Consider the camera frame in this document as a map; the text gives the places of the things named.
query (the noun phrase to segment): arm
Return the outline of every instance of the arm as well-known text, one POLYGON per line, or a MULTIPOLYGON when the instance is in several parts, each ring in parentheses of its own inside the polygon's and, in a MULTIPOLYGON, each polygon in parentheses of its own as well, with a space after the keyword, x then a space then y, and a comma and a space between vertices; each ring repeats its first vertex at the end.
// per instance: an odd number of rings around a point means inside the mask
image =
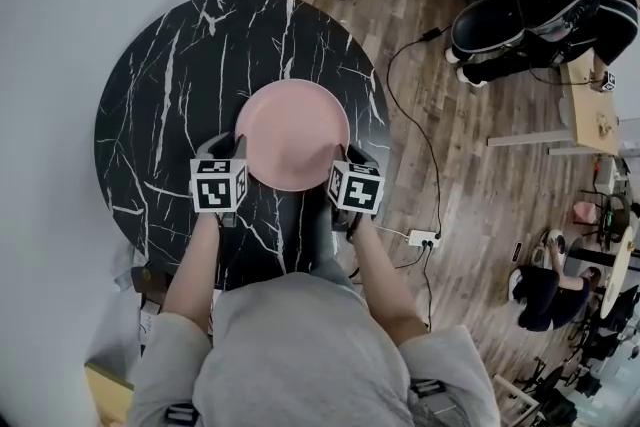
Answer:
POLYGON ((205 335, 209 326, 219 244, 217 217, 213 214, 200 214, 162 310, 189 319, 205 335))
POLYGON ((582 287, 584 287, 584 281, 582 278, 572 278, 564 275, 562 265, 560 265, 560 258, 558 257, 557 242, 549 238, 547 240, 547 247, 549 248, 549 254, 551 256, 551 267, 560 278, 558 286, 567 290, 582 290, 582 287))
POLYGON ((500 416, 493 388, 467 329, 457 326, 428 334, 411 292, 382 247, 369 216, 362 218, 353 245, 371 316, 398 346, 411 379, 436 379, 445 386, 445 393, 435 397, 435 403, 416 396, 417 404, 410 408, 422 412, 414 414, 424 414, 425 406, 433 413, 437 407, 436 414, 442 413, 437 418, 445 425, 497 427, 500 416))
POLYGON ((382 247, 368 215, 362 218, 354 233, 353 245, 364 295, 374 320, 396 345, 426 334, 427 328, 418 317, 411 292, 382 247))
POLYGON ((168 407, 189 403, 202 363, 211 351, 206 336, 215 284, 218 220, 200 214, 163 311, 136 371, 127 425, 164 425, 168 407))
POLYGON ((607 63, 605 63, 594 52, 593 54, 593 80, 602 82, 604 80, 604 72, 607 71, 607 63))

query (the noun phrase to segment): power strip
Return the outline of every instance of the power strip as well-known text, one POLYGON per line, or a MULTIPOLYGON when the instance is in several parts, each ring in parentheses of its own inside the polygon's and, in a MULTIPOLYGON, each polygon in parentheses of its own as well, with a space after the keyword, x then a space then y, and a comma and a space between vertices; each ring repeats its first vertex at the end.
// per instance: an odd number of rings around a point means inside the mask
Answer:
POLYGON ((431 242, 433 247, 436 248, 442 240, 441 238, 436 238, 436 235, 437 233, 435 231, 411 230, 409 233, 409 245, 422 246, 423 242, 431 242))

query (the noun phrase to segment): round table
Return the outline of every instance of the round table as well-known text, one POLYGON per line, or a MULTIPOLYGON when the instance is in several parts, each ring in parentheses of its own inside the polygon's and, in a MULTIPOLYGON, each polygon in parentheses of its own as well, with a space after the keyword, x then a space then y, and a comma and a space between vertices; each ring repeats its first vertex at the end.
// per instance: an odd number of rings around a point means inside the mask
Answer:
POLYGON ((620 289, 624 283, 624 278, 627 275, 627 269, 629 268, 629 260, 631 259, 631 250, 629 244, 633 242, 633 229, 628 226, 622 236, 618 253, 615 256, 613 262, 613 269, 611 270, 611 276, 609 277, 609 283, 602 299, 602 306, 600 309, 600 317, 606 318, 611 312, 613 305, 618 299, 620 289))
MULTIPOLYGON (((192 0, 149 25, 105 86, 95 125, 104 199, 135 247, 173 274, 196 220, 189 160, 234 131, 240 109, 275 80, 316 82, 340 101, 351 144, 384 171, 389 116, 382 85, 339 23, 299 0, 192 0)), ((217 286, 308 271, 335 250, 323 186, 303 193, 250 180, 235 228, 224 228, 217 286)))

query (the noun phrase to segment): table leg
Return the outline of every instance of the table leg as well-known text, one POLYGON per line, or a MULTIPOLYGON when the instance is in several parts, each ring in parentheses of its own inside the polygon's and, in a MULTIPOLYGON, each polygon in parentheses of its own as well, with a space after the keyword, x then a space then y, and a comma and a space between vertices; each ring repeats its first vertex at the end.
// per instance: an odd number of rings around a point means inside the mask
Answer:
POLYGON ((549 148, 549 155, 597 155, 601 151, 586 146, 566 146, 564 148, 549 148))
POLYGON ((562 141, 573 141, 573 132, 568 128, 553 132, 490 137, 487 139, 487 146, 514 146, 516 144, 557 143, 562 141))
POLYGON ((583 248, 572 249, 569 252, 569 256, 577 260, 604 265, 606 267, 613 267, 613 264, 616 261, 616 255, 601 253, 600 251, 591 251, 590 249, 583 248))

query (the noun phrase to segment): gray shirt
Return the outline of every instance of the gray shirt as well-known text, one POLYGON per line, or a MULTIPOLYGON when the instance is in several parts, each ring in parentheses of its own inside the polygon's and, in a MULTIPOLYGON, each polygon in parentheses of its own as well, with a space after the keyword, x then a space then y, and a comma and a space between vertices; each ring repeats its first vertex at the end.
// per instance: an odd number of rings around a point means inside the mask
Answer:
POLYGON ((352 290, 294 273, 223 293, 214 347, 163 313, 142 358, 128 425, 498 427, 491 383, 466 328, 395 347, 352 290))

